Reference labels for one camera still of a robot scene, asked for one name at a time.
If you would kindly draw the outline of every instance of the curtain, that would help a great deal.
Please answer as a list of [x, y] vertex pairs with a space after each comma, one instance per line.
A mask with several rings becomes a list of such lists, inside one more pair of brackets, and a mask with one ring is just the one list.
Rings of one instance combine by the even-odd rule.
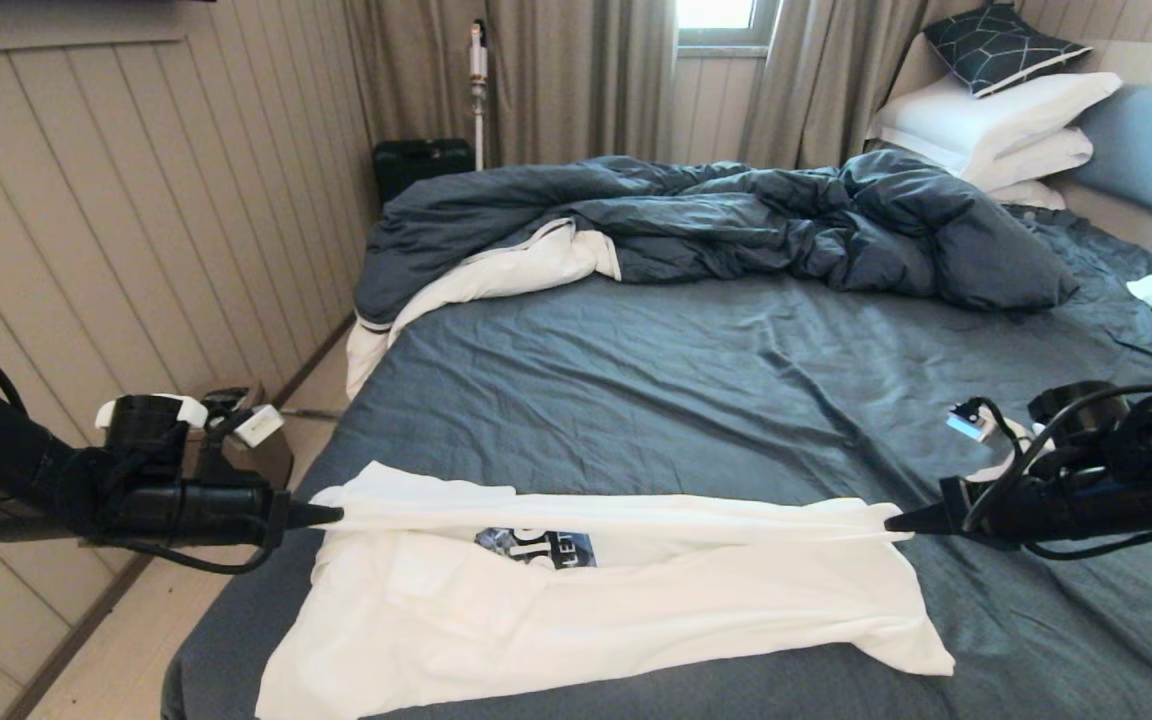
[[839, 165], [864, 145], [918, 32], [983, 0], [783, 0], [741, 158], [764, 168]]
[[351, 0], [372, 137], [472, 137], [468, 32], [488, 26], [486, 161], [664, 159], [673, 0]]

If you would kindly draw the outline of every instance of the wrinkled fabric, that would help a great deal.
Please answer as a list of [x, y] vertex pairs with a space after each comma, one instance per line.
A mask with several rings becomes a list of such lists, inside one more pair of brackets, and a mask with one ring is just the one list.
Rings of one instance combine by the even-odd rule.
[[973, 310], [1048, 309], [1078, 287], [986, 194], [897, 150], [814, 170], [613, 156], [408, 188], [369, 236], [359, 318], [387, 327], [465, 258], [525, 242], [558, 218], [612, 237], [627, 283], [790, 273], [833, 290], [940, 297]]
[[600, 232], [576, 232], [576, 223], [566, 218], [545, 223], [522, 245], [472, 256], [417, 291], [388, 331], [376, 332], [361, 323], [353, 325], [346, 343], [349, 357], [346, 395], [358, 395], [362, 384], [407, 325], [440, 306], [550, 290], [593, 273], [621, 278], [612, 241]]

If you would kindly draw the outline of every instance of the comforter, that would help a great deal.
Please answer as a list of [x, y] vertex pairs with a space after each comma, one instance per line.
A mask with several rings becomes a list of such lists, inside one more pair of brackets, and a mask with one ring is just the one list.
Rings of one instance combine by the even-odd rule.
[[422, 181], [385, 206], [355, 290], [359, 321], [387, 329], [422, 288], [484, 251], [523, 247], [570, 219], [627, 283], [753, 273], [840, 291], [940, 297], [977, 310], [1041, 310], [1076, 290], [1063, 263], [972, 184], [899, 150], [841, 168], [759, 170], [612, 156]]

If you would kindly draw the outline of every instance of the gray bed sheet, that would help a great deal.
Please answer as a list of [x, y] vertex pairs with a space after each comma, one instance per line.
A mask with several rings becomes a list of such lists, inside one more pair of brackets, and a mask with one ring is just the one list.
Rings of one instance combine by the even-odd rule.
[[[1025, 418], [1026, 402], [1058, 384], [1152, 382], [1152, 313], [1123, 286], [1152, 272], [1152, 255], [1069, 213], [1038, 215], [1025, 218], [1082, 283], [1047, 313], [976, 313], [787, 275], [593, 278], [446, 306], [385, 357], [298, 495], [381, 460], [521, 492], [923, 507], [938, 500], [937, 478], [992, 460], [943, 427], [947, 406], [984, 395]], [[173, 661], [166, 719], [251, 717], [320, 537], [293, 533], [229, 584]], [[1152, 717], [1152, 544], [1066, 564], [956, 538], [897, 547], [956, 657], [952, 679], [835, 644], [389, 717]]]

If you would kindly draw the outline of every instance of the wooden floor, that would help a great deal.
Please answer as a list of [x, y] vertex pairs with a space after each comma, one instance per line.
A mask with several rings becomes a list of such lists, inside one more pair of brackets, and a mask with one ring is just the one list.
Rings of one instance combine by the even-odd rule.
[[[287, 406], [343, 410], [348, 404], [344, 373], [342, 339]], [[296, 454], [293, 486], [301, 483], [332, 430], [323, 420], [288, 419], [285, 432]], [[192, 553], [238, 562], [251, 551], [229, 547]], [[156, 720], [168, 661], [227, 582], [223, 575], [152, 561], [29, 714], [31, 720]]]

